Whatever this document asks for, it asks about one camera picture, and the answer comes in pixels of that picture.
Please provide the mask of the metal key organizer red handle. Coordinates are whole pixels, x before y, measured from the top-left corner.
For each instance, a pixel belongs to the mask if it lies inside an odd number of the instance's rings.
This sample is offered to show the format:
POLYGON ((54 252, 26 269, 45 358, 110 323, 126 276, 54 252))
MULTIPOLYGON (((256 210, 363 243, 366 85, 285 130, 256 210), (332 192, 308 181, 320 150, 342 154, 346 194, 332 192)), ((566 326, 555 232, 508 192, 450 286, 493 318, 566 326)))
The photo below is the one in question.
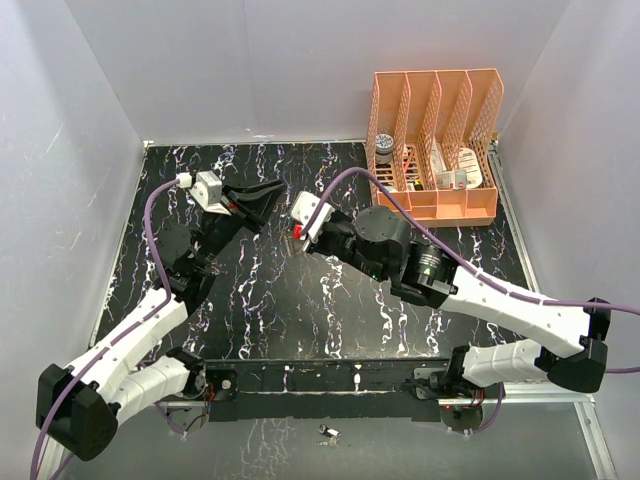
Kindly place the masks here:
POLYGON ((287 252, 290 256, 298 255, 304 251, 306 240, 301 234, 303 226, 295 223, 290 235, 286 239, 287 252))

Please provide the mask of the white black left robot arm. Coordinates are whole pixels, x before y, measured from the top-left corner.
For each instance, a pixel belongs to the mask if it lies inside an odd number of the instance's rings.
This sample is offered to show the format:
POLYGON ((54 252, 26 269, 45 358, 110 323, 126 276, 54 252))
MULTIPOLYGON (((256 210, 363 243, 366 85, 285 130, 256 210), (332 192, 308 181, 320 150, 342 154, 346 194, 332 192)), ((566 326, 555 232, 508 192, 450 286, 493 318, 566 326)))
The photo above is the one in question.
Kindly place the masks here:
POLYGON ((158 281, 138 306, 92 349, 66 367, 49 365, 37 386, 36 446, 51 438, 83 461, 99 455, 118 428, 167 396, 194 399, 206 387, 203 361, 180 347, 149 366, 141 361, 207 300, 215 257, 241 229, 259 233, 285 191, 281 180, 251 186, 226 185, 211 172, 180 174, 148 197, 143 225, 158 281), (156 198, 185 189, 201 206, 194 227, 170 223, 155 230, 156 198))

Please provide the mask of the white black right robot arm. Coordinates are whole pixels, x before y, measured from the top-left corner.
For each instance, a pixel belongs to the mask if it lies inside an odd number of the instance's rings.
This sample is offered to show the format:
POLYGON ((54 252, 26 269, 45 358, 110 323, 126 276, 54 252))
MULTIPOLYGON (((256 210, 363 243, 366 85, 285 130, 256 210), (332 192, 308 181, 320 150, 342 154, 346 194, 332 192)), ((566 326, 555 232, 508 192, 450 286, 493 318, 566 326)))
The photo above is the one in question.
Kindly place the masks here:
POLYGON ((524 301, 528 290, 513 284, 504 293, 467 271, 441 248, 417 238, 416 230, 384 206, 350 217, 325 205, 318 219, 309 207, 292 218, 309 227, 309 253, 335 256, 416 306, 462 313, 521 334, 517 342, 493 347, 459 346, 447 367, 418 388, 436 396, 466 397, 501 382, 548 380, 580 393, 599 390, 608 348, 599 325, 602 315, 581 308, 549 306, 543 297, 524 301))

